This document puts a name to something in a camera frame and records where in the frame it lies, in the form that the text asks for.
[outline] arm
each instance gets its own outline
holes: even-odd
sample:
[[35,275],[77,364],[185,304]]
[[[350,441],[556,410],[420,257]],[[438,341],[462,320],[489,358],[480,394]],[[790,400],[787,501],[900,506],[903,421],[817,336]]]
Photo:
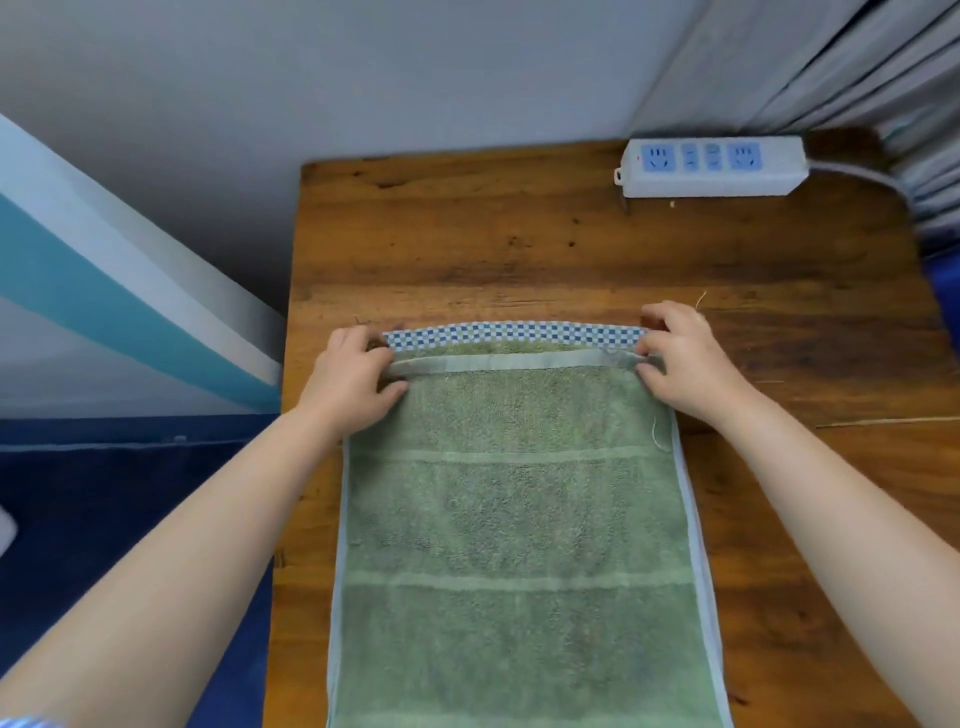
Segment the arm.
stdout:
[[57,622],[0,681],[0,716],[69,728],[182,726],[250,603],[321,457],[406,389],[377,381],[390,349],[338,329],[300,403],[238,452]]
[[960,716],[960,553],[858,473],[734,368],[692,308],[644,314],[666,374],[651,391],[720,432],[754,472],[830,602],[877,671],[927,728]]

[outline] hand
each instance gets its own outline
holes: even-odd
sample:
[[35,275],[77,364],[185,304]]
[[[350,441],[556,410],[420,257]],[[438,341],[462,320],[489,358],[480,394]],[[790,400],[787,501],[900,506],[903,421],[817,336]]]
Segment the hand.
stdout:
[[379,422],[407,391],[405,381],[376,391],[381,375],[394,360],[394,350],[382,346],[367,351],[371,341],[383,343],[365,326],[331,333],[326,351],[317,357],[313,374],[300,393],[297,409],[323,413],[338,437]]
[[720,348],[703,314],[682,303],[650,303],[641,309],[650,330],[636,343],[641,355],[663,357],[666,374],[653,364],[638,364],[636,373],[654,396],[717,427],[756,390]]

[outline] towel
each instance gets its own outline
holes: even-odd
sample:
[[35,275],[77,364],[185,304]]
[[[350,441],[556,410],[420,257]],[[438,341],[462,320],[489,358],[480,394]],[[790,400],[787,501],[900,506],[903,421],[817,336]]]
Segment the towel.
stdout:
[[676,420],[629,352],[413,352],[346,443],[331,728],[731,726]]

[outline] power cord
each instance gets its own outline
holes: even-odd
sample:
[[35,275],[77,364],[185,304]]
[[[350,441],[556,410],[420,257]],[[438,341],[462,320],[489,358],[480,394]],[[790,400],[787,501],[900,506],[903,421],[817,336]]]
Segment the power cord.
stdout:
[[903,182],[896,177],[891,177],[883,172],[877,172],[876,169],[861,167],[857,164],[847,164],[842,161],[822,161],[820,159],[808,159],[807,164],[811,170],[816,172],[834,172],[840,175],[851,175],[859,177],[861,180],[869,180],[877,184],[883,184],[890,187],[906,201],[909,206],[913,206],[913,192]]

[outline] wooden tabletop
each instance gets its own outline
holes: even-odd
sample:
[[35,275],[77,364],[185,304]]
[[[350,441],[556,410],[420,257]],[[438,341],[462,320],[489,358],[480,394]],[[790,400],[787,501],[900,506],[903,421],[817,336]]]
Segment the wooden tabletop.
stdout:
[[[623,142],[320,162],[303,168],[283,384],[292,406],[329,333],[490,320],[637,324],[700,304],[757,387],[960,546],[960,380],[891,191],[815,176],[785,198],[633,200]],[[878,163],[871,137],[811,155]],[[739,728],[914,725],[715,433],[684,447]],[[276,553],[264,724],[325,722],[341,458],[319,467]]]

